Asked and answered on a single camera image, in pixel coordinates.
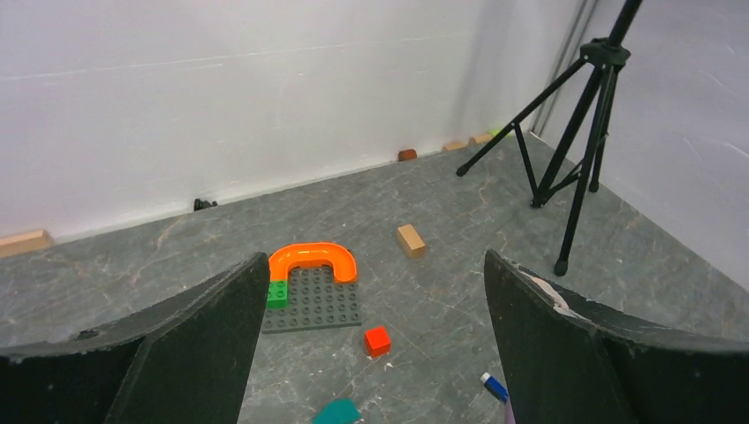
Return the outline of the green lego brick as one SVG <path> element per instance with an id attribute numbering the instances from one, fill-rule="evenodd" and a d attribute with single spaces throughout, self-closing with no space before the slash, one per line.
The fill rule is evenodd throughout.
<path id="1" fill-rule="evenodd" d="M 288 305 L 288 284 L 286 280 L 271 280 L 267 295 L 267 309 L 285 308 Z"/>

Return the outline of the red cube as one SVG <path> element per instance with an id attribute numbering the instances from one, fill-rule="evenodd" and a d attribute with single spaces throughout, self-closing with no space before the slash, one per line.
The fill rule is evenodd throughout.
<path id="1" fill-rule="evenodd" d="M 380 357 L 390 352 L 390 335 L 384 326 L 368 329 L 364 333 L 364 344 L 369 357 Z"/>

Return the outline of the orange arch block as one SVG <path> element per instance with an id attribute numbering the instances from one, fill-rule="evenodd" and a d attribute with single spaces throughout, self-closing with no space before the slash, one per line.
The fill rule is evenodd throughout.
<path id="1" fill-rule="evenodd" d="M 270 281 L 287 280 L 292 269 L 328 266 L 335 284 L 358 282 L 357 262 L 344 246 L 332 242 L 309 242 L 281 247 L 269 257 Z"/>

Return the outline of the wooden block on table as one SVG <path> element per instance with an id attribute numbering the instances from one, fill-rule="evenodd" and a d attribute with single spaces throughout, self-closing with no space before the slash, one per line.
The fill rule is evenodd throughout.
<path id="1" fill-rule="evenodd" d="M 412 224 L 398 227 L 397 238 L 409 258 L 418 259 L 425 254 L 426 244 Z"/>

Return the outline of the teal cube near pen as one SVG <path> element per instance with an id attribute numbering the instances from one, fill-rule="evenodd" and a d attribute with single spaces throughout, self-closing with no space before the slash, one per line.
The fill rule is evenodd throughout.
<path id="1" fill-rule="evenodd" d="M 352 424 L 361 419 L 361 414 L 349 398 L 340 398 L 325 405 L 312 419 L 313 424 Z"/>

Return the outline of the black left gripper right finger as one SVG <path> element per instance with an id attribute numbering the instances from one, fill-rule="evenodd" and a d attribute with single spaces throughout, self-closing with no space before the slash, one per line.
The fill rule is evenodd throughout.
<path id="1" fill-rule="evenodd" d="M 494 250 L 483 276 L 516 422 L 747 422 L 747 343 L 625 314 Z"/>

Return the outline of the black tripod stand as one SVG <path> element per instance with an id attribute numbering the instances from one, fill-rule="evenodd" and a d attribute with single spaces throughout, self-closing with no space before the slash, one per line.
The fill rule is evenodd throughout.
<path id="1" fill-rule="evenodd" d="M 579 48 L 579 57 L 526 105 L 497 135 L 488 141 L 478 153 L 474 154 L 456 170 L 456 175 L 463 177 L 509 133 L 515 133 L 533 195 L 531 200 L 532 208 L 542 208 L 560 190 L 571 184 L 576 185 L 571 211 L 564 232 L 564 239 L 554 267 L 554 274 L 556 276 L 564 276 L 567 273 L 571 248 L 585 194 L 587 192 L 595 193 L 600 188 L 601 164 L 617 91 L 618 75 L 624 69 L 627 60 L 631 56 L 631 52 L 622 46 L 622 42 L 641 4 L 641 0 L 627 0 L 618 13 L 617 20 L 608 36 L 594 38 L 590 42 L 581 45 Z M 542 179 L 537 180 L 533 173 L 533 166 L 521 130 L 521 123 L 576 72 L 588 64 L 593 67 L 593 70 Z M 587 112 L 592 106 L 595 107 L 594 116 L 583 158 L 559 183 L 556 183 L 555 178 L 561 170 L 563 161 L 579 133 Z"/>

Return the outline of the small black object back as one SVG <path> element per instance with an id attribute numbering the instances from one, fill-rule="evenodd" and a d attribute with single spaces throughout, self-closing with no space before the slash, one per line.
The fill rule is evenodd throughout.
<path id="1" fill-rule="evenodd" d="M 193 211 L 194 212 L 197 212 L 197 211 L 200 211 L 200 210 L 204 210 L 204 209 L 207 209 L 207 208 L 213 208 L 213 207 L 216 207 L 216 206 L 217 206 L 217 202 L 216 201 L 207 201 L 207 200 L 202 200 L 202 199 L 195 199 L 193 201 Z"/>

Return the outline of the brown block back wall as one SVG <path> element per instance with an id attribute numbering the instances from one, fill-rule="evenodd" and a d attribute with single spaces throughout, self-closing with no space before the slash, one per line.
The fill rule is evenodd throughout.
<path id="1" fill-rule="evenodd" d="M 397 154 L 397 160 L 401 162 L 407 162 L 414 160 L 418 157 L 418 153 L 415 149 L 409 148 L 405 150 L 401 150 Z"/>

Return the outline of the wooden block back wall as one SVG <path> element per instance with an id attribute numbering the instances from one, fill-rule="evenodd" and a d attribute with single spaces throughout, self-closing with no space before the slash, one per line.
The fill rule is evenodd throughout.
<path id="1" fill-rule="evenodd" d="M 54 244 L 53 238 L 45 230 L 29 231 L 1 238 L 1 257 L 30 253 Z"/>

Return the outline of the grey lego baseplate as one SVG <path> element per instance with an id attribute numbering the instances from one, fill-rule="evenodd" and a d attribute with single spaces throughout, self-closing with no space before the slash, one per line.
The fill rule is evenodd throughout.
<path id="1" fill-rule="evenodd" d="M 359 326 L 363 321 L 359 285 L 335 284 L 331 267 L 292 269 L 286 280 L 288 305 L 267 309 L 266 334 Z"/>

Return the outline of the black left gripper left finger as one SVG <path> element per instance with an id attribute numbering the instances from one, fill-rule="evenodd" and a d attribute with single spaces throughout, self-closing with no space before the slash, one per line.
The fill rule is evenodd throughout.
<path id="1" fill-rule="evenodd" d="M 137 313 L 1 351 L 4 423 L 234 423 L 266 309 L 257 253 Z"/>

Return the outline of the wooden block back right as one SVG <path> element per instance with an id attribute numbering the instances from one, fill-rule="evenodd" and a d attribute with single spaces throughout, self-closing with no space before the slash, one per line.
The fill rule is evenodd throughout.
<path id="1" fill-rule="evenodd" d="M 454 140 L 443 145 L 443 152 L 467 148 L 469 146 L 478 146 L 486 144 L 494 138 L 490 132 L 481 133 L 469 137 L 467 140 Z"/>

